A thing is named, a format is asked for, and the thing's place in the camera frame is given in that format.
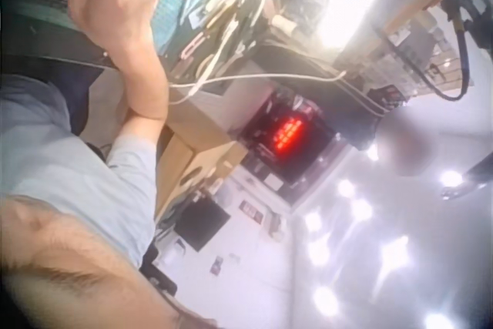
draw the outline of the forearm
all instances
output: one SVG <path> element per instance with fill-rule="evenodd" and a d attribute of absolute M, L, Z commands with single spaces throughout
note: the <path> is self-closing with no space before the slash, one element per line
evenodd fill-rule
<path fill-rule="evenodd" d="M 122 73 L 130 109 L 139 116 L 164 122 L 169 84 L 153 44 L 141 43 L 110 56 Z"/>

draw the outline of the red led display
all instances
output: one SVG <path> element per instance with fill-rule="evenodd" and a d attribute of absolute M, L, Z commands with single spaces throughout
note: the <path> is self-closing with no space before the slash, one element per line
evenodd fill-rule
<path fill-rule="evenodd" d="M 290 144 L 299 136 L 303 123 L 299 119 L 290 118 L 274 136 L 274 145 L 277 150 L 281 151 L 290 146 Z"/>

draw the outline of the hand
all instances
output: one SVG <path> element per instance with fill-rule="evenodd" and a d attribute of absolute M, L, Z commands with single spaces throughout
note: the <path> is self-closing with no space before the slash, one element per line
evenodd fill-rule
<path fill-rule="evenodd" d="M 150 22 L 158 1 L 69 0 L 69 11 L 95 44 L 118 58 L 153 44 Z"/>

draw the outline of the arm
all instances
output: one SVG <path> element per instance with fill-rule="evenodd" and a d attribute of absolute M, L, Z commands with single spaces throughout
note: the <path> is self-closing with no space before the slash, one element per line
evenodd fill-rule
<path fill-rule="evenodd" d="M 167 116 L 168 82 L 150 26 L 158 0 L 69 0 L 72 19 L 120 69 L 130 112 L 120 135 L 157 143 Z"/>

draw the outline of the light blue shirt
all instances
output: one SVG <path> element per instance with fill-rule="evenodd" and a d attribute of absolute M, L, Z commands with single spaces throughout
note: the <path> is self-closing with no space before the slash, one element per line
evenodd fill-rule
<path fill-rule="evenodd" d="M 56 87 L 2 76 L 0 195 L 44 200 L 79 218 L 138 267 L 154 236 L 156 146 L 121 136 L 104 163 L 71 134 Z"/>

